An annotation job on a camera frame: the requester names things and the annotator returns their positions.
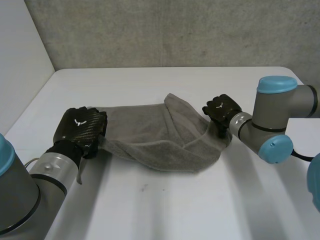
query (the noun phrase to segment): concrete wall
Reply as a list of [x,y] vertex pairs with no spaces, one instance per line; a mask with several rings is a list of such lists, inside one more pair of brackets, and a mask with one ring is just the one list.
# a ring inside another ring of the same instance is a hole
[[0,0],[0,133],[6,134],[54,73],[23,0]]
[[56,70],[283,66],[319,81],[319,0],[25,0]]

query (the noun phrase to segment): white logo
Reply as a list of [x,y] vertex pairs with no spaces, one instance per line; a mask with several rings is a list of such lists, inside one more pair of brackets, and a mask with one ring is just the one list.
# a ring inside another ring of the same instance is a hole
[[224,104],[224,103],[222,102],[220,106],[216,106],[215,108],[216,108],[216,109],[222,108],[222,105],[223,105],[223,104]]
[[74,120],[74,122],[77,124],[77,126],[79,127],[82,124],[85,124],[87,121],[84,122],[77,122],[77,119]]

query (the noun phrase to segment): gray towel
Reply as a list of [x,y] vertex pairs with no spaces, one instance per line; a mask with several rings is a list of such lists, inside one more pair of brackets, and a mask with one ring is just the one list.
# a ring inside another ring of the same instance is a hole
[[213,122],[171,93],[162,104],[97,109],[108,116],[100,149],[160,171],[205,169],[232,139],[231,134],[218,138]]

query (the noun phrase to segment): cable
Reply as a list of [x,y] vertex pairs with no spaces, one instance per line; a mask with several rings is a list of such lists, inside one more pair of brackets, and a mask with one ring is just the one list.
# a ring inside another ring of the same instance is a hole
[[303,156],[303,155],[300,155],[294,149],[293,149],[291,155],[296,157],[296,158],[299,158],[301,160],[307,161],[307,162],[311,162],[311,160],[314,159],[314,156]]
[[34,161],[37,161],[38,159],[39,159],[38,157],[31,159],[24,165],[24,167],[27,168],[31,163],[33,163]]

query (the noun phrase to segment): table surface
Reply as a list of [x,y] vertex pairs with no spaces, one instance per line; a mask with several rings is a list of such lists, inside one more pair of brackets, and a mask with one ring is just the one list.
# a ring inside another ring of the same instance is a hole
[[[60,70],[6,138],[26,163],[52,146],[68,108],[159,104],[168,93],[201,115],[208,100],[228,94],[252,114],[258,81],[268,75],[296,77],[283,67]],[[289,121],[297,152],[319,152],[319,124]],[[159,172],[101,153],[86,165],[83,185],[73,183],[46,240],[316,240],[320,213],[307,190],[307,169],[294,157],[267,164],[235,137],[198,174]]]

